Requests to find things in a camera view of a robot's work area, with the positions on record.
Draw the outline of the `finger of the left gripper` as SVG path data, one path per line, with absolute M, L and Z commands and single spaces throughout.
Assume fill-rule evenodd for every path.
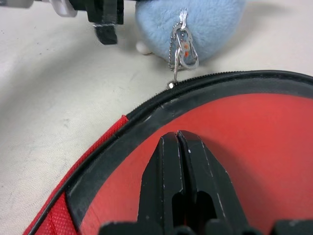
M 113 24 L 94 24 L 93 27 L 100 43 L 104 45 L 117 44 L 117 35 Z

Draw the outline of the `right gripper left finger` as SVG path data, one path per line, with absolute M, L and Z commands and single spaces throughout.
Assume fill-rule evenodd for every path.
M 163 135 L 144 170 L 140 189 L 140 220 L 185 222 L 185 190 L 180 145 L 174 132 Z

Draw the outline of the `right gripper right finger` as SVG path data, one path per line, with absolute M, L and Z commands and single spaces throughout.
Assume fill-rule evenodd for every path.
M 247 227 L 247 218 L 228 172 L 194 133 L 178 131 L 186 185 L 186 223 L 204 228 L 219 219 L 231 228 Z

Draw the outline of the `red table tennis paddle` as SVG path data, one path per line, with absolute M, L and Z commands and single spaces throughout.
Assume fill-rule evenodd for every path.
M 137 218 L 141 176 L 161 136 L 197 134 L 228 172 L 249 223 L 313 219 L 313 99 L 242 94 L 197 107 L 161 126 L 126 156 L 96 194 L 82 235 Z

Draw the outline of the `light blue plush keychain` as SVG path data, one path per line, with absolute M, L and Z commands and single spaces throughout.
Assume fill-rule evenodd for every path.
M 155 55 L 168 60 L 172 29 L 186 9 L 186 26 L 203 62 L 230 39 L 242 17 L 246 0 L 143 0 L 135 18 L 142 41 Z

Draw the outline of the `black red paddle case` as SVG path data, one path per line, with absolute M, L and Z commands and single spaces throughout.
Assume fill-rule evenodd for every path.
M 313 77 L 290 71 L 256 70 L 210 74 L 176 83 L 122 116 L 74 164 L 23 235 L 82 235 L 82 221 L 96 194 L 145 138 L 201 105 L 242 94 L 285 94 L 313 99 Z M 219 219 L 208 221 L 204 228 L 191 228 L 186 223 L 186 192 L 184 195 L 184 223 L 140 220 L 139 197 L 136 220 L 105 222 L 97 235 L 313 235 L 313 219 L 279 219 L 265 233 L 249 223 L 245 212 L 245 228 L 231 228 Z

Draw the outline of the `silver keychain clip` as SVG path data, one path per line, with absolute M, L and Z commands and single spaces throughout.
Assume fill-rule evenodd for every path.
M 171 71 L 194 70 L 199 57 L 193 44 L 193 36 L 187 27 L 188 11 L 183 8 L 171 32 L 168 65 Z

